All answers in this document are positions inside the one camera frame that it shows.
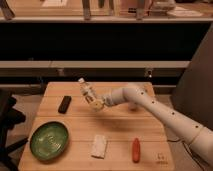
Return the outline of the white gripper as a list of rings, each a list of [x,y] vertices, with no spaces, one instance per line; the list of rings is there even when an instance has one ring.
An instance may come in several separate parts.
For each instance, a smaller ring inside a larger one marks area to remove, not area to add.
[[[111,98],[108,96],[108,95],[103,95],[101,97],[101,99],[103,100],[103,103],[110,107],[112,105],[112,102],[111,102]],[[95,102],[92,102],[91,103],[91,108],[94,110],[94,111],[100,111],[104,108],[104,104],[100,101],[95,101]]]

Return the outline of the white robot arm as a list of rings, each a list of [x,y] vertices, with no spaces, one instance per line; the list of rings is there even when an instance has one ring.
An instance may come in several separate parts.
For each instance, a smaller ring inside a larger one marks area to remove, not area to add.
[[[96,96],[101,98],[108,107],[128,102],[144,107],[204,160],[213,161],[213,131],[157,101],[137,84],[129,83],[102,95],[96,93]]]

